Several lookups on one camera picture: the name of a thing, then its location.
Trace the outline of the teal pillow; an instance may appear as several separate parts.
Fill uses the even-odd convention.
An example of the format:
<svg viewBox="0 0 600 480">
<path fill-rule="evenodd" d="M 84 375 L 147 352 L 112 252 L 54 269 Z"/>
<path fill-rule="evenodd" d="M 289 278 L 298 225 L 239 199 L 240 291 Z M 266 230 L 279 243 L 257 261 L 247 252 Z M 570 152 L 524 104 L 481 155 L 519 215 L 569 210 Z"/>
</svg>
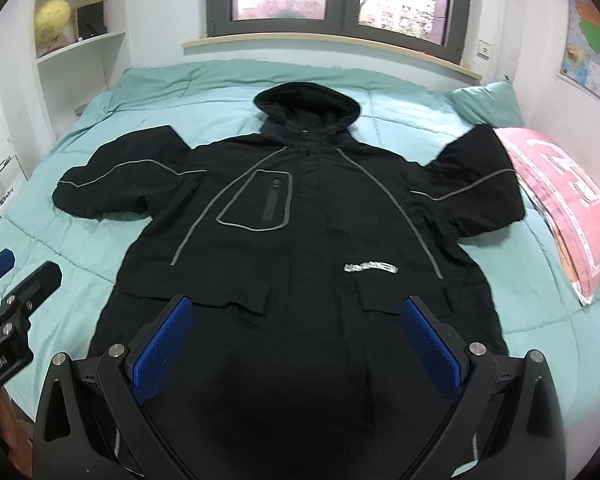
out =
<svg viewBox="0 0 600 480">
<path fill-rule="evenodd" d="M 514 87 L 508 80 L 456 89 L 449 94 L 449 99 L 457 115 L 471 125 L 524 127 Z"/>
</svg>

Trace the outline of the colourful wall map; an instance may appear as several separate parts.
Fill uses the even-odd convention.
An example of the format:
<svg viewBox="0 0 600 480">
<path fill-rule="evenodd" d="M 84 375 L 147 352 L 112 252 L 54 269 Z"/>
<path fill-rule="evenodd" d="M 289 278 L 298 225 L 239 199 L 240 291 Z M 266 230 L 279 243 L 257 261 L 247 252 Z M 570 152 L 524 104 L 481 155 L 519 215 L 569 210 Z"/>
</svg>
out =
<svg viewBox="0 0 600 480">
<path fill-rule="evenodd" d="M 568 0 L 560 73 L 600 100 L 600 11 L 592 0 Z"/>
</svg>

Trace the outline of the white printed bag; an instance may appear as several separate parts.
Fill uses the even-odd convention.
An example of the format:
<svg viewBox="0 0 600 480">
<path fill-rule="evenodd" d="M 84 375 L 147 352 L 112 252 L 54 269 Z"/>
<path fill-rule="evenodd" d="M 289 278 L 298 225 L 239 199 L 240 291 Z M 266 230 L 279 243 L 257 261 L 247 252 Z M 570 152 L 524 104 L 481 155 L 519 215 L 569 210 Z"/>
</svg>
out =
<svg viewBox="0 0 600 480">
<path fill-rule="evenodd" d="M 26 183 L 27 177 L 15 154 L 8 155 L 0 161 L 0 221 L 6 209 Z"/>
</svg>

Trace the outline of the yellow plush toy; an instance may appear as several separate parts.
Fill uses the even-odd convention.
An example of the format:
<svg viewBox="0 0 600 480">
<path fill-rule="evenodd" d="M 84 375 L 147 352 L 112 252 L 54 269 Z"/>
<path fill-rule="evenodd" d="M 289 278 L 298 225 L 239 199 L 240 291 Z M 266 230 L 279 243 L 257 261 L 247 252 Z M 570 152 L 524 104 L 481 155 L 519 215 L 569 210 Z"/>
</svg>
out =
<svg viewBox="0 0 600 480">
<path fill-rule="evenodd" d="M 38 47 L 56 41 L 71 18 L 70 4 L 66 0 L 48 0 L 34 16 L 34 41 Z"/>
</svg>

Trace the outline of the white wall shelf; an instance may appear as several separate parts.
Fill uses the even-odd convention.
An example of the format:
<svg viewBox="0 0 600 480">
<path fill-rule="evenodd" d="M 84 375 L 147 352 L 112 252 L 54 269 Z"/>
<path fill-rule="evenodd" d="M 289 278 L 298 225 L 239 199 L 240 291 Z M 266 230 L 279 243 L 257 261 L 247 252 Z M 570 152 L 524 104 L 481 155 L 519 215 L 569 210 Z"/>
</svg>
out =
<svg viewBox="0 0 600 480">
<path fill-rule="evenodd" d="M 34 15 L 46 1 L 34 0 Z M 48 46 L 35 45 L 42 99 L 57 139 L 131 66 L 126 0 L 102 0 L 107 32 L 87 40 L 76 36 L 76 8 L 100 0 L 66 1 L 71 18 L 62 35 Z"/>
</svg>

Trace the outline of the white wall socket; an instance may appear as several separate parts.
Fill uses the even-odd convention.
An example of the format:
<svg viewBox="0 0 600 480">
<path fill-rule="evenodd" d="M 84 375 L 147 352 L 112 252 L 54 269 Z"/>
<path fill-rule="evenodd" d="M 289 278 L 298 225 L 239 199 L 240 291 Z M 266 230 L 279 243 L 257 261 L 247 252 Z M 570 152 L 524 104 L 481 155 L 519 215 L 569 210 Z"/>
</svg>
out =
<svg viewBox="0 0 600 480">
<path fill-rule="evenodd" d="M 479 39 L 477 47 L 477 55 L 479 58 L 489 61 L 492 55 L 492 44 L 486 40 Z"/>
</svg>

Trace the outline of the black hooded jacket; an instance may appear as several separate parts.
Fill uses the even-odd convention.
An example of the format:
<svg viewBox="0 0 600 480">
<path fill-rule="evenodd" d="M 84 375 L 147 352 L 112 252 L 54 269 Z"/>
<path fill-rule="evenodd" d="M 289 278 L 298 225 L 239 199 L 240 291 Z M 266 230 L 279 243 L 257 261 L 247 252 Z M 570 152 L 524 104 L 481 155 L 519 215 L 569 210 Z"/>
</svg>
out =
<svg viewBox="0 0 600 480">
<path fill-rule="evenodd" d="M 191 148 L 168 126 L 138 130 L 60 178 L 68 214 L 149 218 L 90 355 L 186 296 L 194 326 L 147 411 L 197 478 L 398 478 L 450 407 L 401 330 L 402 302 L 507 350 L 460 241 L 524 218 L 512 162 L 488 125 L 409 162 L 355 140 L 360 106 L 319 84 L 254 102 L 255 134 Z"/>
</svg>

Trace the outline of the black box on shelf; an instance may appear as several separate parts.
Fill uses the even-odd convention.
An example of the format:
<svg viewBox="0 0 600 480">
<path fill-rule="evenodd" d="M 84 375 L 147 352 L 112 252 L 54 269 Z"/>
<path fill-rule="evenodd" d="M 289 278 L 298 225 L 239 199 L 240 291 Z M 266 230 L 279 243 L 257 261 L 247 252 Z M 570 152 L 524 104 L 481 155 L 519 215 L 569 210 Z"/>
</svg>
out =
<svg viewBox="0 0 600 480">
<path fill-rule="evenodd" d="M 104 2 L 96 1 L 76 8 L 76 36 L 87 40 L 106 34 Z"/>
</svg>

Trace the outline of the pink printed pillow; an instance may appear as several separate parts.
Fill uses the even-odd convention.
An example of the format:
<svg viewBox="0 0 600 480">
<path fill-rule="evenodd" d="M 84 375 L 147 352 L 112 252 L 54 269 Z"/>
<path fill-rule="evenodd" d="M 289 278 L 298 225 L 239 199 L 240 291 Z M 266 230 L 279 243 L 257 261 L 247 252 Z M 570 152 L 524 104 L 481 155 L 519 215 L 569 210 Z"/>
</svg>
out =
<svg viewBox="0 0 600 480">
<path fill-rule="evenodd" d="M 560 146 L 527 128 L 497 128 L 522 187 L 550 226 L 581 304 L 600 286 L 600 187 Z"/>
</svg>

